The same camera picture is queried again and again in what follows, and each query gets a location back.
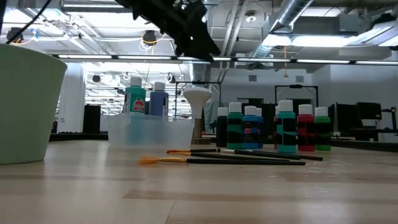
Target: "plastic bin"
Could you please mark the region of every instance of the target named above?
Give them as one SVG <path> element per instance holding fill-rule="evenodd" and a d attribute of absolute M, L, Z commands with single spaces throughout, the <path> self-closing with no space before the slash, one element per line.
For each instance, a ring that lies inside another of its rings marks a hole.
<path fill-rule="evenodd" d="M 0 44 L 0 164 L 44 158 L 66 69 L 54 57 Z"/>
<path fill-rule="evenodd" d="M 110 147 L 132 149 L 189 149 L 194 122 L 163 120 L 161 116 L 107 116 Z"/>

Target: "white funnel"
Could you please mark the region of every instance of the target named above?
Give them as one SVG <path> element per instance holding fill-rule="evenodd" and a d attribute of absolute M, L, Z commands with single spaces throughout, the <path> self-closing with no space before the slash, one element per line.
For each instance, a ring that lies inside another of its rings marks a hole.
<path fill-rule="evenodd" d="M 203 106 L 211 97 L 210 90 L 203 87 L 191 87 L 185 89 L 183 95 L 191 105 L 192 118 L 201 119 Z"/>

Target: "light green flower pot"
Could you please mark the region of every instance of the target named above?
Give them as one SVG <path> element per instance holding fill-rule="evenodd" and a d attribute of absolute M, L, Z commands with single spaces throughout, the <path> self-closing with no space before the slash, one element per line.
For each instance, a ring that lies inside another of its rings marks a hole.
<path fill-rule="evenodd" d="M 0 164 L 44 159 L 67 66 L 0 44 Z"/>

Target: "paint bottle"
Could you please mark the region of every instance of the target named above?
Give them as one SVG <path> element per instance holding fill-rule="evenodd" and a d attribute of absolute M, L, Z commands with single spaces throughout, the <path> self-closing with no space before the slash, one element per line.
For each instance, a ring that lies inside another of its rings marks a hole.
<path fill-rule="evenodd" d="M 257 118 L 258 118 L 257 132 L 259 135 L 258 148 L 262 149 L 262 147 L 263 147 L 262 141 L 264 140 L 264 118 L 262 117 L 262 108 L 257 108 L 256 111 L 257 111 Z"/>
<path fill-rule="evenodd" d="M 277 134 L 281 135 L 278 152 L 296 153 L 296 114 L 293 112 L 292 100 L 279 101 L 277 118 Z"/>
<path fill-rule="evenodd" d="M 164 91 L 165 83 L 155 82 L 154 91 L 150 93 L 149 115 L 169 117 L 169 94 Z"/>
<path fill-rule="evenodd" d="M 297 149 L 315 151 L 314 117 L 312 105 L 299 105 L 297 116 Z"/>
<path fill-rule="evenodd" d="M 146 91 L 142 86 L 141 77 L 131 77 L 130 87 L 126 88 L 123 113 L 145 114 Z"/>
<path fill-rule="evenodd" d="M 315 149 L 319 151 L 330 151 L 330 118 L 328 108 L 315 108 Z"/>
<path fill-rule="evenodd" d="M 257 108 L 255 106 L 245 106 L 243 117 L 243 148 L 257 149 L 259 147 L 258 124 Z"/>
<path fill-rule="evenodd" d="M 240 102 L 229 103 L 226 147 L 243 149 L 243 114 Z"/>
<path fill-rule="evenodd" d="M 277 149 L 278 142 L 282 140 L 282 136 L 279 136 L 276 127 L 278 125 L 276 116 L 279 114 L 279 106 L 275 107 L 275 116 L 274 116 L 274 149 Z"/>
<path fill-rule="evenodd" d="M 217 147 L 226 147 L 228 108 L 218 108 L 217 112 L 216 145 Z"/>

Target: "paintbrush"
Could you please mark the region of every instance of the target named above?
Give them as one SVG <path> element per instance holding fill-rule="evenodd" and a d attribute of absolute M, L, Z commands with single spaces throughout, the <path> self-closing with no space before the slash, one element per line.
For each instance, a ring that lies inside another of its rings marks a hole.
<path fill-rule="evenodd" d="M 287 159 L 269 159 L 269 158 L 258 158 L 258 157 L 247 157 L 247 156 L 230 156 L 230 155 L 220 155 L 220 154 L 207 154 L 207 153 L 197 153 L 197 152 L 171 152 L 171 154 L 177 154 L 182 156 L 196 156 L 203 158 L 213 158 L 213 159 L 234 159 L 234 160 L 247 160 L 247 161 L 284 161 L 289 162 Z"/>
<path fill-rule="evenodd" d="M 266 152 L 266 151 L 252 150 L 252 152 Z M 307 156 L 307 155 L 300 155 L 300 154 L 283 154 L 283 153 L 278 153 L 278 152 L 266 152 L 266 153 L 273 154 L 273 155 L 298 156 L 300 159 L 308 159 L 308 160 L 314 160 L 314 161 L 322 161 L 323 160 L 323 157 L 318 157 L 318 156 Z"/>
<path fill-rule="evenodd" d="M 239 155 L 247 155 L 247 156 L 261 156 L 261 157 L 273 157 L 279 159 L 300 160 L 300 156 L 298 155 L 288 155 L 288 154 L 279 154 L 279 153 L 262 152 L 262 151 L 249 151 L 249 150 L 240 150 L 240 149 L 218 149 L 218 151 L 225 153 L 239 154 Z"/>
<path fill-rule="evenodd" d="M 285 162 L 285 161 L 238 161 L 231 159 L 192 159 L 192 158 L 158 158 L 142 157 L 138 164 L 155 164 L 157 162 L 180 162 L 191 164 L 235 164 L 235 165 L 286 165 L 286 166 L 304 166 L 305 162 Z"/>
<path fill-rule="evenodd" d="M 167 154 L 173 152 L 217 152 L 217 149 L 188 149 L 188 150 L 167 150 Z"/>

